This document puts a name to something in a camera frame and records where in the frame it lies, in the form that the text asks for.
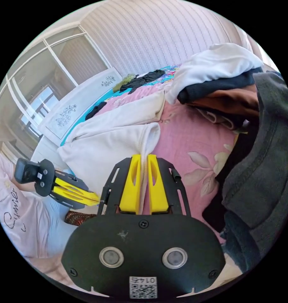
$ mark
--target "brown clothing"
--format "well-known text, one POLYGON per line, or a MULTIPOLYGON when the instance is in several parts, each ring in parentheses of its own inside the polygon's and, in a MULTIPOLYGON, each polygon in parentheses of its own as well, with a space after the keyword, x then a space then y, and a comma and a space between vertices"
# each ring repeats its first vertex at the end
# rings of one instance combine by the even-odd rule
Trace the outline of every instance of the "brown clothing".
POLYGON ((204 98, 197 99, 188 105, 219 110, 227 114, 244 116, 248 121, 259 117, 257 90, 255 84, 244 88, 217 90, 204 98))

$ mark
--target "white headboard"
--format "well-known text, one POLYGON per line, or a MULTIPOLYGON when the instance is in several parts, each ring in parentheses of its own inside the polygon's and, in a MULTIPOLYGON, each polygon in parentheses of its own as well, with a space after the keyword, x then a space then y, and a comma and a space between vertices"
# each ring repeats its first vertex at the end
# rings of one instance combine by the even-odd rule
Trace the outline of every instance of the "white headboard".
POLYGON ((56 146, 60 146, 65 135, 88 108, 121 81, 122 77, 114 67, 89 78, 48 113, 38 130, 56 146))

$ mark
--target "white towel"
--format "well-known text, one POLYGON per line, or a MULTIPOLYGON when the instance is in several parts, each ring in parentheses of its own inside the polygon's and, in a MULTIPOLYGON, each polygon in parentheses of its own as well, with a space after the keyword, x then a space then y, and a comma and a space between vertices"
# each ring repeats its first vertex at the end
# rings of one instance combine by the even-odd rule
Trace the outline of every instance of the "white towel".
POLYGON ((165 104, 164 91, 124 104, 80 123, 58 148, 62 160, 91 191, 101 195, 114 166, 141 154, 141 203, 147 187, 147 155, 160 137, 158 123, 165 104))
POLYGON ((192 55, 180 66, 165 98, 174 104, 180 91, 188 85, 236 77, 263 65, 254 53, 237 44, 215 44, 208 50, 192 55))

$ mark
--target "qr code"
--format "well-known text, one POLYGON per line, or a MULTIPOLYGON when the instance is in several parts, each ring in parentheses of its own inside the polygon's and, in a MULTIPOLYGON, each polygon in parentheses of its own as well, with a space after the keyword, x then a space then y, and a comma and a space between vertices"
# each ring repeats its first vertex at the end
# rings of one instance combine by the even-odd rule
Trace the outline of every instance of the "qr code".
POLYGON ((131 299, 157 299, 157 283, 155 277, 130 277, 131 299))

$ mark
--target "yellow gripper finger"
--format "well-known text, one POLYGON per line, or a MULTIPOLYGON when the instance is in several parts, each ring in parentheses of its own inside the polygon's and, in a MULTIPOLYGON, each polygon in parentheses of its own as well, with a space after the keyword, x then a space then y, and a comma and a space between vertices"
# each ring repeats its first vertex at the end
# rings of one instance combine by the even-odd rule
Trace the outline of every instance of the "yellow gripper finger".
POLYGON ((169 205, 156 155, 148 155, 150 214, 166 213, 169 205))
POLYGON ((85 204, 87 206, 99 204, 100 199, 96 193, 87 192, 86 190, 74 187, 73 185, 59 178, 56 178, 55 184, 58 186, 54 186, 53 192, 64 198, 85 204))
POLYGON ((141 155, 133 155, 120 201, 121 212, 139 214, 141 192, 141 155))

